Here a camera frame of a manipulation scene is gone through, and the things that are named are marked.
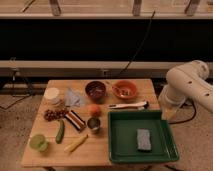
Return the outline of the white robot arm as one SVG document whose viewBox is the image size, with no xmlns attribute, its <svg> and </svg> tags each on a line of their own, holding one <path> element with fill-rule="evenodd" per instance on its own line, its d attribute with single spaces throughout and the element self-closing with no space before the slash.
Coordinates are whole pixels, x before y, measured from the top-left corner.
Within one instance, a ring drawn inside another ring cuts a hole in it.
<svg viewBox="0 0 213 171">
<path fill-rule="evenodd" d="M 213 113 L 213 85 L 206 82 L 208 76 L 208 65 L 200 60 L 171 68 L 158 97 L 162 118 L 170 120 L 187 98 Z"/>
</svg>

